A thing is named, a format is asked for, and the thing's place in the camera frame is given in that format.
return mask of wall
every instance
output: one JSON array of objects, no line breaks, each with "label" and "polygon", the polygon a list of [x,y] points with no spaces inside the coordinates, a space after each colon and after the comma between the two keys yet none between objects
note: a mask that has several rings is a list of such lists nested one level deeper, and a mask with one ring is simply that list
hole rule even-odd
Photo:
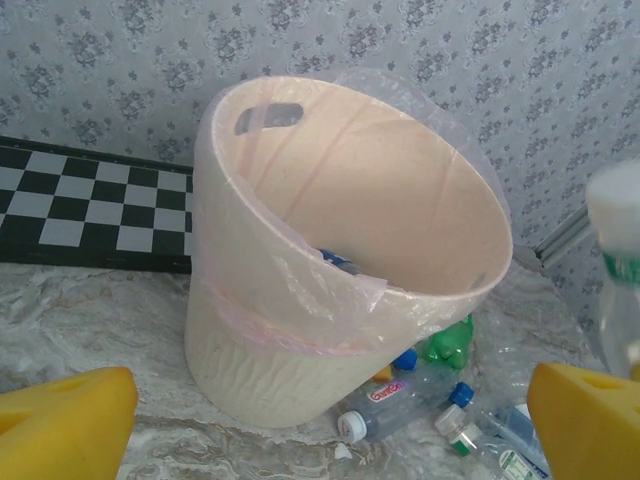
[{"label": "wall", "polygon": [[72,3],[0,0],[0,134],[189,164],[224,87],[386,68],[472,130],[529,245],[638,150],[638,0]]},{"label": "wall", "polygon": [[550,273],[592,349],[600,354],[597,325],[605,270],[595,231],[569,250]]}]

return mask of marble surface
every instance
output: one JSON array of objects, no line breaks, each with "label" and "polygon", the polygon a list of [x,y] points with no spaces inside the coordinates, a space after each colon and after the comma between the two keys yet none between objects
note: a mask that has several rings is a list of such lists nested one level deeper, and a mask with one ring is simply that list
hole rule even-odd
[{"label": "marble surface", "polygon": [[[483,402],[496,392],[522,400],[540,361],[600,368],[551,281],[530,254],[519,255],[475,315],[463,376]],[[219,412],[186,368],[188,289],[188,276],[0,265],[0,392],[129,367],[140,402],[118,480],[483,478],[426,418],[382,444],[351,446],[337,438],[330,414],[273,431]]]}]

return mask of white bottle cap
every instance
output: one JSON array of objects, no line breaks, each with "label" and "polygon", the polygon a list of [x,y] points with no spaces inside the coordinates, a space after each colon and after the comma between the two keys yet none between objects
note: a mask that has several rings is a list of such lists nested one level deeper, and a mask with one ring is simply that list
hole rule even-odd
[{"label": "white bottle cap", "polygon": [[640,254],[640,159],[594,175],[587,185],[589,218],[604,250]]},{"label": "white bottle cap", "polygon": [[449,439],[464,424],[467,414],[457,405],[451,405],[435,422],[436,430]]},{"label": "white bottle cap", "polygon": [[340,436],[349,443],[355,443],[367,436],[367,424],[355,410],[343,413],[338,418]]}]

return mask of checkered board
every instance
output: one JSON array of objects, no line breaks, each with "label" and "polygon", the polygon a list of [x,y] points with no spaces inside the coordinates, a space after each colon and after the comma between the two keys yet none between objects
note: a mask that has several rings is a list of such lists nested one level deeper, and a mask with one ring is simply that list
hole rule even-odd
[{"label": "checkered board", "polygon": [[191,169],[25,143],[0,146],[0,261],[190,271]]}]

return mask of black and white checkered pattern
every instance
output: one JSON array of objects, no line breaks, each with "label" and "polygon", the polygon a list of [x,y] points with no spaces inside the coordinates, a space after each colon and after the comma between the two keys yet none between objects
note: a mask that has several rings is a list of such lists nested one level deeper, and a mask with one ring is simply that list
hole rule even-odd
[{"label": "black and white checkered pattern", "polygon": [[192,177],[0,147],[0,249],[191,254]]}]

